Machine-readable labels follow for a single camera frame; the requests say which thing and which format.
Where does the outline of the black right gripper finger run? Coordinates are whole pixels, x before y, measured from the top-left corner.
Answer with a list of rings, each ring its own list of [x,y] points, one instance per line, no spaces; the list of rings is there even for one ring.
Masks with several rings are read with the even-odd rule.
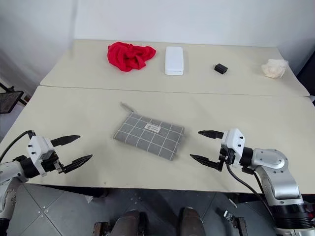
[[[211,138],[211,139],[222,139],[224,135],[223,132],[219,132],[215,130],[202,130],[202,131],[198,131],[198,134]]]
[[[199,162],[200,164],[213,168],[213,169],[218,169],[219,166],[219,162],[213,162],[210,161],[208,158],[200,156],[200,155],[196,155],[196,154],[190,154],[190,157],[192,157],[194,160],[196,160],[197,162]]]

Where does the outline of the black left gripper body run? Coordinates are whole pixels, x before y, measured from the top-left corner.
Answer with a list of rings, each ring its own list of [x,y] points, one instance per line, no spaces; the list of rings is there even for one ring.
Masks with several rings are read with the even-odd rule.
[[[64,167],[59,161],[59,157],[55,151],[42,154],[40,156],[41,166],[43,171],[40,172],[41,176],[47,175],[47,172],[56,170],[59,174],[64,172]]]

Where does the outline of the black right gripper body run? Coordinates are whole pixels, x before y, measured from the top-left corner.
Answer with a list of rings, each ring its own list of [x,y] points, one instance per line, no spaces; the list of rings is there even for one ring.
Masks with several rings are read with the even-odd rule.
[[[218,171],[222,171],[224,164],[233,164],[234,162],[234,150],[225,146],[221,146],[219,155]]]

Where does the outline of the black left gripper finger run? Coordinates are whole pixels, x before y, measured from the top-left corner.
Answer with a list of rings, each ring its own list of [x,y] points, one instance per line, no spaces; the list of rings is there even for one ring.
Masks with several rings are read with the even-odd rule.
[[[56,139],[51,140],[51,144],[53,147],[57,146],[63,146],[66,144],[69,144],[77,139],[79,139],[81,136],[80,135],[69,135],[69,136],[62,136]]]
[[[79,167],[81,167],[82,165],[84,165],[87,161],[89,161],[92,158],[92,154],[87,155],[87,156],[83,156],[80,157],[78,159],[75,159],[74,161],[72,161],[72,163],[70,163],[69,165],[66,166],[62,166],[62,173],[69,173]]]

